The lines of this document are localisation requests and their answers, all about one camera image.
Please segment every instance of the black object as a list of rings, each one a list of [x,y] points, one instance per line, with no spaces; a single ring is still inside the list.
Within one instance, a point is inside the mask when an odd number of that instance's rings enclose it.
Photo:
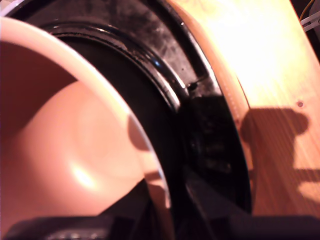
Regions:
[[[188,168],[184,171],[189,217],[177,240],[316,240],[320,221],[309,216],[251,217],[215,192]],[[4,240],[162,240],[147,185],[140,182],[99,216],[36,218],[14,225]]]
[[[228,105],[197,42],[164,0],[25,0],[8,16],[60,38],[128,103],[167,179],[177,239],[226,238],[223,229],[234,224],[226,219],[235,214],[251,224],[248,170]],[[183,172],[184,166],[190,170]],[[111,234],[121,223],[119,231],[128,234],[104,238],[157,239],[157,218],[143,184],[84,224],[50,219],[45,233],[90,223]],[[22,225],[26,231],[13,228],[6,239],[47,236],[35,234],[39,225]],[[215,229],[220,225],[225,228]]]
[[[300,17],[303,10],[305,9],[305,7],[308,5],[308,3],[310,2],[310,0],[290,0],[291,4],[294,7],[294,10],[296,12],[296,14]],[[303,18],[307,18],[310,15],[310,9],[312,8],[314,2],[312,3],[312,5],[306,10],[306,12],[304,13],[304,17]],[[311,29],[309,31],[307,31],[306,36],[308,37],[310,44],[314,50],[314,53],[316,54],[318,61],[320,61],[320,41],[316,35],[316,32],[314,29]]]

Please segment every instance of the black plastic part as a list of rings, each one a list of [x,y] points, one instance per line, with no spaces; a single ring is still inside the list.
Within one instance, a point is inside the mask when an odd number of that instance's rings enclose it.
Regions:
[[[139,219],[150,203],[147,183],[141,180],[127,195],[103,211],[100,216]]]
[[[25,0],[9,16],[59,37],[122,95],[161,162],[177,228],[190,206],[183,164],[251,211],[246,162],[226,101],[197,42],[164,0]]]
[[[185,167],[183,172],[188,194],[203,219],[223,219],[233,215],[249,216],[243,209],[212,189],[191,169]]]
[[[15,224],[4,240],[129,239],[134,220],[112,216],[39,217]]]
[[[234,215],[210,221],[219,240],[317,240],[320,220],[311,216]]]

